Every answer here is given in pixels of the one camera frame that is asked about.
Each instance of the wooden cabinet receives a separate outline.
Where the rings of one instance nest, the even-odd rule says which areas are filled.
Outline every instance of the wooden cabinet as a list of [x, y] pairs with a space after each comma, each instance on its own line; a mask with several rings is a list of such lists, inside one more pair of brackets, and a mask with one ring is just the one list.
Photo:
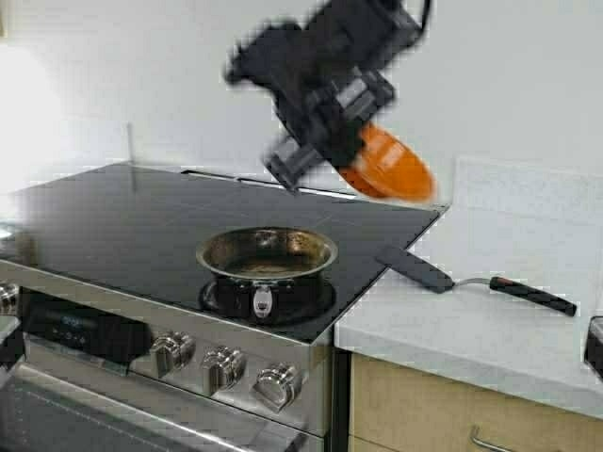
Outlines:
[[475, 426], [515, 452], [603, 451], [603, 421], [361, 355], [351, 404], [350, 434], [363, 452], [483, 452], [471, 442]]
[[369, 443], [359, 438], [350, 437], [350, 452], [392, 452], [380, 445]]

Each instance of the orange bowl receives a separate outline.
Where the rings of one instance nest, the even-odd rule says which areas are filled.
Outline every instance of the orange bowl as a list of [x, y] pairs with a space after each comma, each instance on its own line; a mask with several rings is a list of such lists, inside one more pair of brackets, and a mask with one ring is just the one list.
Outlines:
[[371, 193], [368, 196], [373, 198], [408, 202], [433, 198], [436, 184], [432, 174], [407, 146], [373, 124], [363, 129], [361, 137], [365, 147], [348, 173], [356, 181], [350, 183], [352, 186], [365, 194]]

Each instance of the cooktop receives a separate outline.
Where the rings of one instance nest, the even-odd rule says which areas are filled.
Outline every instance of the cooktop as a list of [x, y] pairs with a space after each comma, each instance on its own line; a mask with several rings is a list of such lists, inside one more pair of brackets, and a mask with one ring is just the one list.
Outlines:
[[118, 164], [10, 195], [0, 227], [6, 222], [26, 239], [20, 247], [0, 246], [0, 259], [202, 311], [200, 293], [213, 280], [195, 256], [205, 240], [251, 227], [315, 231], [339, 248], [324, 272], [335, 291], [333, 306], [301, 323], [253, 327], [312, 343], [383, 273], [376, 252], [384, 245], [408, 248], [437, 217], [435, 211], [293, 197], [275, 186]]

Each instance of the black spatula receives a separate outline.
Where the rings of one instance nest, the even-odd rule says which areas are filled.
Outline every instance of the black spatula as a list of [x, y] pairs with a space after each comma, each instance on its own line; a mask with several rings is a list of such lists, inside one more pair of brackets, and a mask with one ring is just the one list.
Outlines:
[[449, 275], [428, 262], [416, 257], [414, 254], [396, 247], [383, 248], [376, 257], [377, 261], [400, 275], [421, 284], [426, 289], [436, 294], [443, 294], [452, 290], [455, 286], [467, 284], [485, 284], [490, 289], [503, 294], [525, 299], [532, 303], [540, 304], [570, 317], [576, 315], [578, 307], [565, 299], [561, 299], [534, 287], [529, 287], [520, 282], [507, 280], [496, 276], [491, 280], [474, 278], [455, 282]]

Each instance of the control knob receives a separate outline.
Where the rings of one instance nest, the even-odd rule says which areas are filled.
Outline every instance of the control knob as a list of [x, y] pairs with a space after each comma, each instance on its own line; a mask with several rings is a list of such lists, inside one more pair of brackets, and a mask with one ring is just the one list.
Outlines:
[[208, 351], [201, 364], [204, 396], [211, 397], [217, 391], [235, 386], [245, 373], [246, 364], [245, 355], [238, 348]]
[[0, 315], [17, 315], [19, 286], [16, 284], [0, 284]]
[[172, 371], [184, 368], [195, 353], [193, 339], [181, 332], [169, 332], [155, 340], [151, 346], [155, 372], [162, 379]]
[[295, 366], [274, 364], [259, 373], [252, 395], [272, 411], [280, 412], [300, 394], [302, 383]]

